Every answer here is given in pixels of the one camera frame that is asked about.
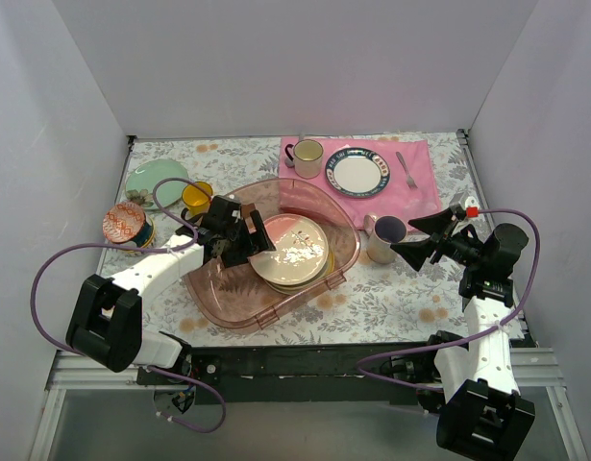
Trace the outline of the pink cream floral plate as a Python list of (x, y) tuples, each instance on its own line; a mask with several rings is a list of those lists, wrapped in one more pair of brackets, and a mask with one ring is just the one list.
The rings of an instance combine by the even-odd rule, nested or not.
[(302, 215), (283, 213), (267, 218), (263, 224), (275, 249), (249, 258), (262, 279), (294, 286), (321, 272), (329, 257), (329, 242), (316, 222)]

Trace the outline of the pink transparent plastic bin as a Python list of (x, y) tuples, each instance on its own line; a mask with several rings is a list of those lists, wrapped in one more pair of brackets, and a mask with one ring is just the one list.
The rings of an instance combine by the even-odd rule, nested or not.
[(263, 329), (346, 280), (359, 255), (360, 238), (346, 211), (328, 193), (299, 179), (264, 180), (231, 193), (242, 204), (253, 204), (264, 219), (294, 213), (314, 221), (329, 239), (332, 270), (286, 295), (262, 280), (250, 264), (226, 268), (215, 259), (184, 277), (191, 298), (212, 323), (239, 332)]

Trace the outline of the cream yellow floral plate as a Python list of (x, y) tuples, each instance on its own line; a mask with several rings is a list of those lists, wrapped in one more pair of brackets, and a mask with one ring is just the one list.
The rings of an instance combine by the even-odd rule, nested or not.
[(299, 293), (302, 290), (308, 288), (309, 286), (312, 286), (315, 282), (317, 282), (318, 280), (324, 278), (325, 276), (327, 276), (328, 274), (330, 274), (334, 269), (334, 255), (333, 255), (333, 251), (329, 252), (328, 255), (328, 259), (325, 263), (325, 265), (323, 266), (322, 270), (316, 274), (312, 279), (303, 282), (303, 283), (299, 283), (299, 284), (295, 284), (295, 285), (283, 285), (283, 284), (277, 284), (271, 281), (266, 281), (266, 283), (274, 290), (278, 291), (279, 293), (282, 294), (294, 294), (294, 293)]

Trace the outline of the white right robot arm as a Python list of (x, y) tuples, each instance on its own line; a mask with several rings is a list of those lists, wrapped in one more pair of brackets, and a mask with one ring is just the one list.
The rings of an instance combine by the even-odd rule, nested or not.
[(440, 332), (441, 348), (422, 358), (424, 374), (441, 381), (444, 391), (437, 445), (473, 460), (512, 460), (534, 422), (535, 409), (522, 398), (515, 380), (502, 320), (514, 306), (513, 267), (529, 239), (510, 223), (498, 225), (484, 241), (473, 226), (457, 226), (478, 214), (475, 198), (454, 201), (441, 212), (410, 220), (426, 239), (391, 248), (414, 270), (442, 257), (464, 268), (458, 294), (472, 339), (462, 346)]

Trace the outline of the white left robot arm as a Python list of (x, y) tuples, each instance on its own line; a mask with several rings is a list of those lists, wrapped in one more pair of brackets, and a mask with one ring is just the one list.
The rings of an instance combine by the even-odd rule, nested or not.
[(183, 221), (167, 242), (108, 278), (92, 275), (82, 286), (65, 335), (66, 345), (119, 373), (155, 366), (173, 384), (185, 382), (192, 362), (185, 342), (142, 325), (143, 307), (176, 281), (214, 259), (227, 268), (273, 251), (253, 204), (216, 196), (195, 225)]

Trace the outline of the yellow mug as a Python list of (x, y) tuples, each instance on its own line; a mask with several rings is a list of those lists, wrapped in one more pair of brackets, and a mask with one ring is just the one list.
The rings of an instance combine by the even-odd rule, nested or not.
[(185, 187), (182, 193), (182, 201), (185, 208), (181, 212), (181, 218), (189, 220), (194, 216), (209, 210), (213, 189), (207, 182), (195, 182)]

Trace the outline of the pink satin cloth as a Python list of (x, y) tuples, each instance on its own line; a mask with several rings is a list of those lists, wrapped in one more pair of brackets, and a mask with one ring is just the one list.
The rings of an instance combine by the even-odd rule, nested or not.
[(317, 138), (320, 173), (309, 180), (332, 197), (358, 229), (367, 214), (406, 222), (441, 210), (425, 140)]

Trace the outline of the pink mug purple inside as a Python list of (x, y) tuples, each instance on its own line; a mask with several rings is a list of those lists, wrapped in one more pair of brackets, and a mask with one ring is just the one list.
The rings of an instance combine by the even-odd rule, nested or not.
[(406, 224), (395, 216), (367, 214), (363, 219), (363, 228), (368, 235), (368, 256), (376, 263), (391, 264), (397, 257), (392, 246), (406, 238)]

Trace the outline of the silver fork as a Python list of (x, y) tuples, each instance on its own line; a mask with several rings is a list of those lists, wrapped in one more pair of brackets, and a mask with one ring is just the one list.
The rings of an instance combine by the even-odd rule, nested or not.
[(406, 160), (400, 152), (395, 153), (397, 160), (402, 165), (404, 172), (406, 174), (406, 184), (410, 189), (417, 189), (417, 184), (414, 178), (412, 178), (408, 166), (406, 164)]

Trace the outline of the floral tablecloth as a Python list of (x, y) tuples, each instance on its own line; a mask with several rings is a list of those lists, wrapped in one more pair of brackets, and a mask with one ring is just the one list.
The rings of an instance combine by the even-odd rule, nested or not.
[[(227, 193), (276, 177), (282, 144), (278, 137), (138, 139), (125, 172), (153, 159), (174, 159), (193, 180)], [(400, 259), (380, 265), (360, 253), (345, 282), (256, 332), (239, 334), (209, 322), (182, 281), (145, 308), (143, 319), (149, 329), (201, 347), (424, 341), (440, 329), (466, 334), (460, 276), (460, 267), (447, 258), (415, 272)]]

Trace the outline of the blue rimmed white plate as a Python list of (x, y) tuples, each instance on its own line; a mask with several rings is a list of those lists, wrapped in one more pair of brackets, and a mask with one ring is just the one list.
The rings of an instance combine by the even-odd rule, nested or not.
[(356, 199), (372, 198), (390, 182), (390, 167), (378, 153), (365, 148), (343, 148), (325, 164), (325, 177), (338, 193)]

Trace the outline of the green rimmed plate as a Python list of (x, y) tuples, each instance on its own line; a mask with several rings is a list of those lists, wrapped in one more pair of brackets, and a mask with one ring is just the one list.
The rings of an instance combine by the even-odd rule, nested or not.
[[(155, 159), (138, 166), (125, 183), (125, 199), (145, 210), (156, 210), (153, 191), (157, 184), (168, 178), (188, 179), (185, 167), (176, 160)], [(180, 199), (186, 186), (185, 182), (173, 181), (163, 183), (157, 197), (162, 206), (172, 206)]]

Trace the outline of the cream enamel mug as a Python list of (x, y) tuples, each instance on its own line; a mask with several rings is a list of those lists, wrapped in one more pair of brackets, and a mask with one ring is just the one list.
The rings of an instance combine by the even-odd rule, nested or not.
[(287, 144), (284, 153), (293, 159), (293, 169), (299, 177), (313, 179), (320, 174), (324, 149), (318, 141), (303, 139), (296, 144)]

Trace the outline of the orange patterned bowl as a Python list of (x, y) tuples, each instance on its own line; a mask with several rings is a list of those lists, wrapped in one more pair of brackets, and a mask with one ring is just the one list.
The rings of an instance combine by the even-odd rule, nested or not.
[(115, 244), (132, 240), (146, 223), (144, 210), (132, 202), (114, 205), (104, 216), (102, 230), (105, 237)]

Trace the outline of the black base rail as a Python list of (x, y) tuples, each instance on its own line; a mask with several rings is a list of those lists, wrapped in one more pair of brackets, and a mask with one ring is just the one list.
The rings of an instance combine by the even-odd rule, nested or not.
[(357, 362), (369, 355), (421, 347), (421, 342), (264, 347), (185, 347), (170, 371), (210, 385), (225, 401), (387, 401), (444, 404), (438, 392), (414, 390), (364, 377)]

